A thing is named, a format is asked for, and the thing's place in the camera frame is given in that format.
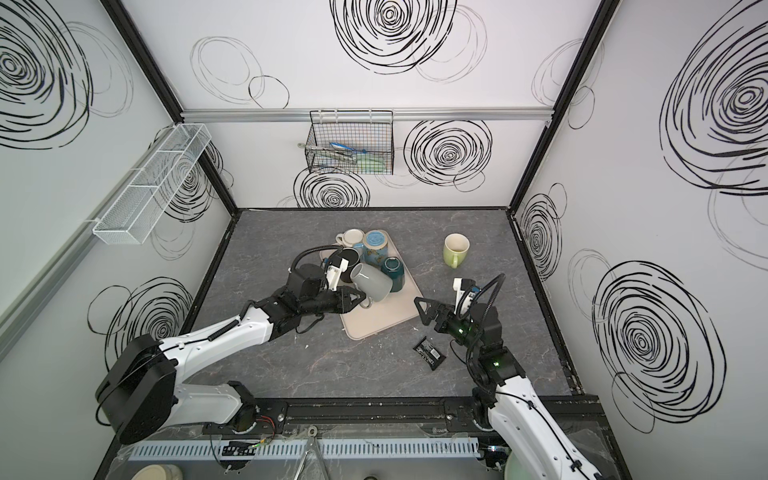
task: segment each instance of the metal tongs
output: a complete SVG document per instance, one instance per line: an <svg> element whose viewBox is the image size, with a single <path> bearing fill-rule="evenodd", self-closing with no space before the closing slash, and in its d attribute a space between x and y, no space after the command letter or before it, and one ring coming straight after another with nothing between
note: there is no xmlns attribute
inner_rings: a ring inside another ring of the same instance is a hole
<svg viewBox="0 0 768 480"><path fill-rule="evenodd" d="M310 454L310 452L315 454L318 463L320 463L320 471L323 473L323 478L325 480L329 480L328 471L326 470L326 463L323 461L323 455L320 453L320 449L317 447L317 427L310 425L306 432L310 435L310 437L304 446L304 452L301 454L299 468L296 470L296 475L293 476L293 480L299 480L301 472L304 470L304 465L306 464L306 457Z"/></svg>

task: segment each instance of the white mug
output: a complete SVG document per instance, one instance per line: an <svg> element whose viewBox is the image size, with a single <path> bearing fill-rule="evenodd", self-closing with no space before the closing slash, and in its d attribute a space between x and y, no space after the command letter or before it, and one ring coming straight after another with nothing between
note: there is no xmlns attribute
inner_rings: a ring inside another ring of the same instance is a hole
<svg viewBox="0 0 768 480"><path fill-rule="evenodd" d="M362 290L368 297L368 306L360 303L362 308L370 308L374 302L381 302L392 290L392 279L378 268L367 263L358 263L350 275L355 288Z"/></svg>
<svg viewBox="0 0 768 480"><path fill-rule="evenodd" d="M352 248L357 243L362 243L362 236L365 234L358 228L352 228L344 233L336 235L336 242L342 244L345 247Z"/></svg>

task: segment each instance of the black wire basket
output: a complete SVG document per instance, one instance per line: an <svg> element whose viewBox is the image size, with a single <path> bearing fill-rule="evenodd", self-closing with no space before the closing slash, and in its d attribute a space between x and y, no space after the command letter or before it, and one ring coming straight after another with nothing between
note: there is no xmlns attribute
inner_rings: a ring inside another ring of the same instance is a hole
<svg viewBox="0 0 768 480"><path fill-rule="evenodd" d="M335 167L360 175L392 175L392 111L311 111L304 156L311 171Z"/></svg>

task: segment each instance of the gray mug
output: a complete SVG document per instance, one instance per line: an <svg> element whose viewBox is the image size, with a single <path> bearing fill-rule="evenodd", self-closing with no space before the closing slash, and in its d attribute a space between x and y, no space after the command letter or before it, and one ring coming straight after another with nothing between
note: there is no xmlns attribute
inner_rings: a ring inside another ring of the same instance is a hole
<svg viewBox="0 0 768 480"><path fill-rule="evenodd" d="M360 303L362 308L370 308L374 302L381 302L392 289L392 279L366 263L358 263L350 274L355 288L362 290L368 296L368 306Z"/></svg>

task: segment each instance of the red wire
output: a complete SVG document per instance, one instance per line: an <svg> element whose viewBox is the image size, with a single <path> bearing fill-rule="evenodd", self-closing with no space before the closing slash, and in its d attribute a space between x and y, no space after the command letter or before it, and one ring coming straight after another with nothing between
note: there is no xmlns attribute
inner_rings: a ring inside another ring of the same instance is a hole
<svg viewBox="0 0 768 480"><path fill-rule="evenodd" d="M272 442L275 439L275 434L277 433L277 427L275 426L275 422L268 416L262 415L258 419L256 419L257 422L267 422L272 425L272 438L270 439L270 442Z"/></svg>

